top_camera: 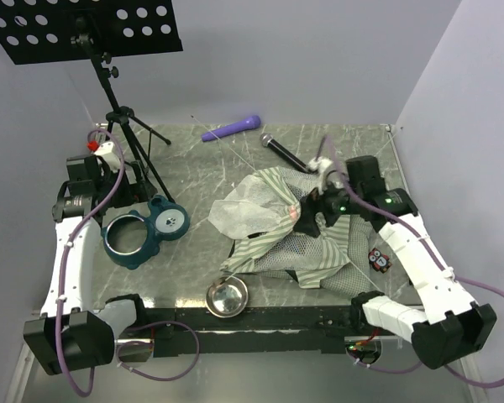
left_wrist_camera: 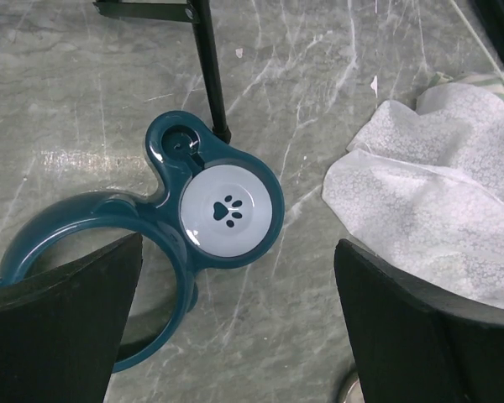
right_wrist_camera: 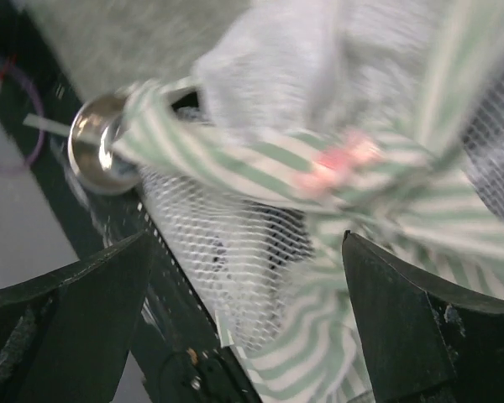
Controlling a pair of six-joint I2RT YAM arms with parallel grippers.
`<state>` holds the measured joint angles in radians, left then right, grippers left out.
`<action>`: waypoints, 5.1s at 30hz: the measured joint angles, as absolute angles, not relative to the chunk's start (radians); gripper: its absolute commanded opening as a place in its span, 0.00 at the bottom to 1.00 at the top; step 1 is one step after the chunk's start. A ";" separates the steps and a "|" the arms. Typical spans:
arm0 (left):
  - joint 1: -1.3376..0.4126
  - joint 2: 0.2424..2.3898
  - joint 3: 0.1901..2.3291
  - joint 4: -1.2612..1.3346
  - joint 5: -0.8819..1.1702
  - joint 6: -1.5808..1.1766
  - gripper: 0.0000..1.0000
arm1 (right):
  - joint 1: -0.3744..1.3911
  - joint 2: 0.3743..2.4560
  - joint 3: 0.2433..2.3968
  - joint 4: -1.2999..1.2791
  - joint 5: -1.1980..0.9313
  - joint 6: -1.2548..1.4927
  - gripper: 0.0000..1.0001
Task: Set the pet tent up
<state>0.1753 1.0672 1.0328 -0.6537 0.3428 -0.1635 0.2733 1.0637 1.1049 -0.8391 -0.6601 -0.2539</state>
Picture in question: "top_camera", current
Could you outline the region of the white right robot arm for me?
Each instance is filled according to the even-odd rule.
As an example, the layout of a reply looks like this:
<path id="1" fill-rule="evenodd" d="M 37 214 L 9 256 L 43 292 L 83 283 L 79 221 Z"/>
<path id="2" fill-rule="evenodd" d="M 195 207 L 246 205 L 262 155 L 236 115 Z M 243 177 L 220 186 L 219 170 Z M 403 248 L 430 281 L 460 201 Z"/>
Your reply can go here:
<path id="1" fill-rule="evenodd" d="M 365 335 L 378 327 L 403 338 L 430 369 L 481 350 L 496 323 L 496 313 L 488 304 L 479 305 L 455 279 L 408 193 L 387 189 L 374 156 L 347 160 L 339 184 L 329 180 L 334 166 L 325 157 L 307 163 L 307 169 L 318 176 L 318 184 L 300 200 L 295 230 L 316 238 L 318 214 L 329 227 L 343 215 L 360 216 L 398 258 L 423 306 L 413 309 L 380 291 L 363 292 L 351 301 L 352 329 Z"/>

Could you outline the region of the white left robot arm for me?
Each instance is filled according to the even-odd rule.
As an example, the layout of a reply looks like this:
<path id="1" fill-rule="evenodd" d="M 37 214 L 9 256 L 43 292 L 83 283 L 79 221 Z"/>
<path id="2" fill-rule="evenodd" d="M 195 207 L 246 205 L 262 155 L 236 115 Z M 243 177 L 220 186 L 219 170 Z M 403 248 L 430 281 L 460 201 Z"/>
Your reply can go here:
<path id="1" fill-rule="evenodd" d="M 92 272 L 102 219 L 116 191 L 125 186 L 116 153 L 87 154 L 66 161 L 69 175 L 52 216 L 56 251 L 49 291 L 39 318 L 24 324 L 24 341 L 48 375 L 110 363 L 125 332 L 145 334 L 149 317 L 137 294 L 113 297 L 93 310 Z"/>

